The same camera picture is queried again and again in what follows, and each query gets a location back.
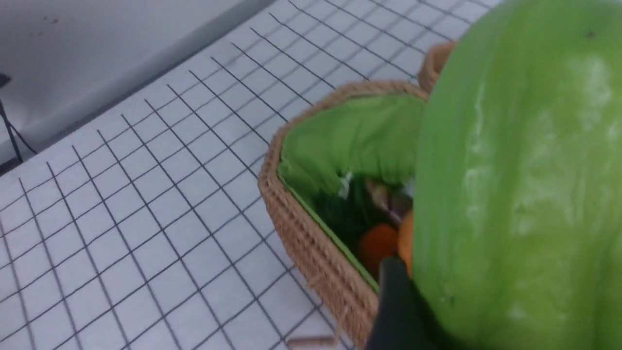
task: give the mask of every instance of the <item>black object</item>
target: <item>black object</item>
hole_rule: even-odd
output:
[[[4,74],[4,73],[0,73],[0,88],[4,87],[5,85],[7,85],[9,82],[11,81],[11,77]],[[19,137],[19,139],[24,143],[24,145],[26,145],[26,147],[28,147],[28,149],[33,152],[34,154],[37,154],[37,152],[30,147],[30,145],[28,144],[28,142],[26,142],[26,140],[24,140],[24,138],[22,137],[22,135],[17,131],[17,129],[15,129],[15,126],[13,126],[13,124],[11,124],[11,122],[9,121],[9,118],[6,116],[6,111],[4,111],[4,105],[2,105],[2,101],[0,100],[0,117],[2,118],[2,121],[4,122],[4,127],[6,128],[7,133],[9,133],[9,138],[11,139],[11,144],[13,145],[13,150],[15,151],[15,158],[20,164],[24,162],[24,158],[22,157],[22,153],[19,151],[19,147],[17,145],[17,141],[15,140],[15,135],[17,135],[17,137]],[[3,168],[9,168],[13,166],[14,167],[14,162],[13,159],[2,164]]]
[[[439,350],[425,335],[420,296],[399,257],[380,264],[378,314],[365,350]]]
[[[0,88],[2,88],[3,86],[7,85],[9,82],[11,81],[11,77],[4,74],[4,73],[0,73]]]
[[[9,119],[6,117],[6,112],[4,111],[4,106],[2,105],[2,101],[0,101],[0,116],[4,121],[4,126],[6,127],[6,131],[9,133],[9,137],[11,138],[11,144],[13,145],[13,150],[15,151],[15,156],[20,163],[23,163],[22,153],[19,151],[19,147],[17,146],[17,141],[15,140],[15,136],[13,135],[13,130],[11,129],[11,123]]]

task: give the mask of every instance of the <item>white wall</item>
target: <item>white wall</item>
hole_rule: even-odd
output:
[[[0,0],[0,90],[41,149],[272,0]],[[0,123],[0,164],[12,156]]]

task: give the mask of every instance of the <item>black handle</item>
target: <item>black handle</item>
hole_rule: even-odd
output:
[[[365,350],[437,350],[423,330],[417,293],[398,257],[380,264],[378,315]]]

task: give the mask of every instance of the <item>orange ball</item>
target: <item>orange ball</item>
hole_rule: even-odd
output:
[[[397,231],[389,224],[378,224],[358,243],[358,258],[369,273],[378,280],[380,262],[397,252]]]

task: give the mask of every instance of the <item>green vegetable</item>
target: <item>green vegetable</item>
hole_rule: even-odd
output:
[[[622,1],[506,0],[436,85],[413,277],[467,349],[622,348]]]
[[[320,192],[313,199],[313,206],[351,252],[357,251],[359,241],[372,227],[389,222],[386,213],[374,205],[365,188],[365,178],[360,175],[352,177],[345,198]]]

